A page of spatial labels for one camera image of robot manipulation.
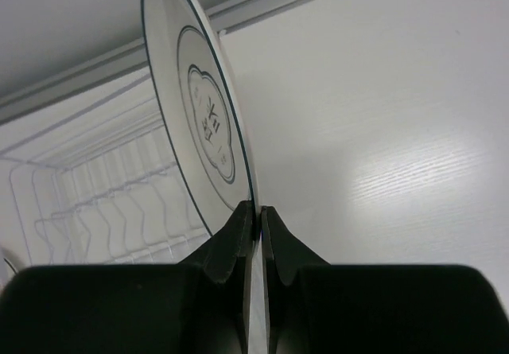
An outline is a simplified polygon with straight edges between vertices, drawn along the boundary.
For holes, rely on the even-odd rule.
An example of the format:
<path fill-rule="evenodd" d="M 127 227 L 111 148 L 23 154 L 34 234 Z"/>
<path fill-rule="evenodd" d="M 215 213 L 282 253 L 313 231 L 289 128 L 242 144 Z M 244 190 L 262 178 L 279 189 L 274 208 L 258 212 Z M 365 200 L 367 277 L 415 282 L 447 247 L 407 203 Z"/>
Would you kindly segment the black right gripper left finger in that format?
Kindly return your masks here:
<path fill-rule="evenodd" d="M 4 353 L 245 353 L 255 211 L 174 264 L 32 266 L 1 296 Z"/>

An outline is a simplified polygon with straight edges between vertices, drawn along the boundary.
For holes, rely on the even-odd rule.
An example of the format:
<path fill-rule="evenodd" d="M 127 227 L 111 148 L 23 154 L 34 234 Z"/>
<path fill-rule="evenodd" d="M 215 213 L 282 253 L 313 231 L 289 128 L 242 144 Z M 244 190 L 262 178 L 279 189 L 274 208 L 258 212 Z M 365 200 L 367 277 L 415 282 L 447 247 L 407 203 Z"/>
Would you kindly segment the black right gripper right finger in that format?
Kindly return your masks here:
<path fill-rule="evenodd" d="M 491 283 L 462 265 L 331 264 L 260 215 L 271 353 L 505 353 Z"/>

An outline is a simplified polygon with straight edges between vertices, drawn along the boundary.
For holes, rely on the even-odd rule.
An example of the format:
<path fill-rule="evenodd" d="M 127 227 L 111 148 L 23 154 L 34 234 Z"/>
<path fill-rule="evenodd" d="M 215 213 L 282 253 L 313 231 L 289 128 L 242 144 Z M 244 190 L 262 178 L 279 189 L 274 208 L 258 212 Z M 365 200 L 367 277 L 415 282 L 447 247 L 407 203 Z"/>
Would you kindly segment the white plate with dark rim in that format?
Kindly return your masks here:
<path fill-rule="evenodd" d="M 192 350 L 246 353 L 259 202 L 230 65 L 198 0 L 141 0 L 141 13 L 166 133 L 209 233 L 187 258 L 204 276 L 192 319 Z"/>

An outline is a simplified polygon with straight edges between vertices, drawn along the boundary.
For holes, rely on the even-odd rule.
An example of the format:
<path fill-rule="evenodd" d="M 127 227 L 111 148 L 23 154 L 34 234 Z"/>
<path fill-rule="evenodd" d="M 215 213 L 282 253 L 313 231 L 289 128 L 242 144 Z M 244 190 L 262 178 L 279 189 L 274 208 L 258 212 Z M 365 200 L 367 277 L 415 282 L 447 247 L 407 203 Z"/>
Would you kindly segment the green rimmed lettered plate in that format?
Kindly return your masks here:
<path fill-rule="evenodd" d="M 16 274 L 23 268 L 23 262 L 15 255 L 15 253 L 5 247 L 1 247 L 3 260 L 9 270 Z"/>

